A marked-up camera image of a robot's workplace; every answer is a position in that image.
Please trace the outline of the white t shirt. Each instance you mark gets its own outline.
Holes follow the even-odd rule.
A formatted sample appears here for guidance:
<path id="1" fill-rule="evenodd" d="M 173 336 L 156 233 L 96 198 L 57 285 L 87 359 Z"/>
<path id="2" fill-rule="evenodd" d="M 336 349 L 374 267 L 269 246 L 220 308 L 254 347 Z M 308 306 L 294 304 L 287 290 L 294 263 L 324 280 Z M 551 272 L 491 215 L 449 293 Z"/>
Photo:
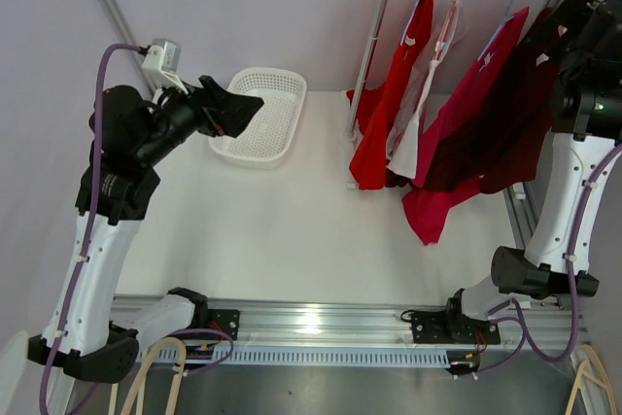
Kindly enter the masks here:
<path id="1" fill-rule="evenodd" d="M 458 41 L 464 37 L 466 28 L 461 20 L 462 8 L 463 0 L 456 28 L 459 30 Z M 426 101 L 436 69 L 444 60 L 444 58 L 442 61 L 433 59 L 435 43 L 442 24 L 434 28 L 431 38 L 411 66 L 409 80 L 386 142 L 387 169 L 407 180 L 414 179 L 416 176 L 419 137 L 423 131 L 422 121 L 425 119 Z"/>

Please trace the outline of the dark maroon t shirt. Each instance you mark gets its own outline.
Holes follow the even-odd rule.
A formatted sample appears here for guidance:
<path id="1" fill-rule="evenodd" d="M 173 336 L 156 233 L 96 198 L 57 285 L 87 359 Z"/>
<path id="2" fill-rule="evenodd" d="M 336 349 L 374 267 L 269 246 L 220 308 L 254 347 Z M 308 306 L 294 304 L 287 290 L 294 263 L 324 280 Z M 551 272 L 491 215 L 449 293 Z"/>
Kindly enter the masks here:
<path id="1" fill-rule="evenodd" d="M 552 18 L 550 8 L 537 15 L 485 98 L 468 153 L 482 193 L 495 193 L 536 175 L 552 124 L 549 100 L 559 72 L 558 63 L 545 56 L 560 38 L 556 28 L 544 26 Z"/>

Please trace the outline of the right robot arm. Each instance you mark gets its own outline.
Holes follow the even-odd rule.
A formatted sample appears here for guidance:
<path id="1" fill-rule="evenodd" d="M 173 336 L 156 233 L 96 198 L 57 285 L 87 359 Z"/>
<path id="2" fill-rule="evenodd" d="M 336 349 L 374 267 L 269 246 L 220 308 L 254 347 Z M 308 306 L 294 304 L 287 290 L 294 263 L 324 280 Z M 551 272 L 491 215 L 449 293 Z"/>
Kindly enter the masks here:
<path id="1" fill-rule="evenodd" d="M 439 241 L 454 207 L 531 180 L 551 135 L 551 179 L 530 243 L 498 248 L 490 275 L 448 300 L 442 329 L 461 342 L 494 304 L 598 288 L 589 242 L 621 151 L 621 3 L 564 0 L 533 24 L 527 10 L 510 15 L 437 113 L 427 107 L 430 88 L 459 14 L 451 9 L 436 25 L 433 8 L 416 1 L 383 85 L 348 92 L 360 132 L 348 171 L 363 208 L 330 198 L 312 169 L 288 186 L 248 177 L 219 197 L 232 213 L 217 236 L 229 256 L 261 266 L 313 265 L 322 254 L 416 259 Z"/>

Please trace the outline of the pink t shirt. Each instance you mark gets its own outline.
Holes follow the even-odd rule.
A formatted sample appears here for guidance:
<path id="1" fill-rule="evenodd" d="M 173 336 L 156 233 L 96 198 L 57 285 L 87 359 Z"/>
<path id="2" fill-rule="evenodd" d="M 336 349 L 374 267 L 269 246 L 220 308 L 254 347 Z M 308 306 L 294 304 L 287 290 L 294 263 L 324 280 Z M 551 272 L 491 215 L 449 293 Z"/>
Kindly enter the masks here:
<path id="1" fill-rule="evenodd" d="M 485 98 L 515 49 L 529 13 L 525 7 L 502 23 L 419 139 L 416 174 L 402 207 L 424 245 L 439 241 L 454 206 L 480 193 L 475 164 L 468 160 L 469 145 L 477 135 Z"/>

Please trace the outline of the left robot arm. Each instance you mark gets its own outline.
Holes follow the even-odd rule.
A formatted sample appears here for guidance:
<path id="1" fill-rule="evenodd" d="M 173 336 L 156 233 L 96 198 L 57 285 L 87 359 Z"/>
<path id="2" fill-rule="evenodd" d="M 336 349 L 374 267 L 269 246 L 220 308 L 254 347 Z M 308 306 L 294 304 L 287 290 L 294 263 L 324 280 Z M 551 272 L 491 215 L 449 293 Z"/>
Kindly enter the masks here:
<path id="1" fill-rule="evenodd" d="M 46 329 L 28 341 L 27 358 L 79 381 L 119 383 L 141 350 L 177 331 L 203 335 L 212 321 L 204 294 L 183 287 L 138 313 L 111 321 L 122 266 L 160 183 L 156 166 L 194 133 L 236 138 L 262 109 L 253 95 L 227 91 L 211 77 L 183 93 L 167 89 L 157 103 L 132 86 L 102 94 L 102 148 L 92 150 L 76 200 L 74 257 Z"/>

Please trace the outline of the pink wire hanger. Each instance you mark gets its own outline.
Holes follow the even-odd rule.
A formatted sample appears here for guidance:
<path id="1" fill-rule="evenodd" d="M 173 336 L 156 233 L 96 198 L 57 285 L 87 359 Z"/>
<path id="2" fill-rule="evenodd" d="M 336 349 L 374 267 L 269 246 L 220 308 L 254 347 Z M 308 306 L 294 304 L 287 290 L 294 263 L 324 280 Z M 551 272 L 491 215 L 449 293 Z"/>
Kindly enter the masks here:
<path id="1" fill-rule="evenodd" d="M 462 0 L 453 0 L 443 21 L 439 36 L 434 47 L 434 57 L 436 61 L 442 61 L 449 51 L 454 39 L 456 28 L 459 21 L 459 13 Z"/>

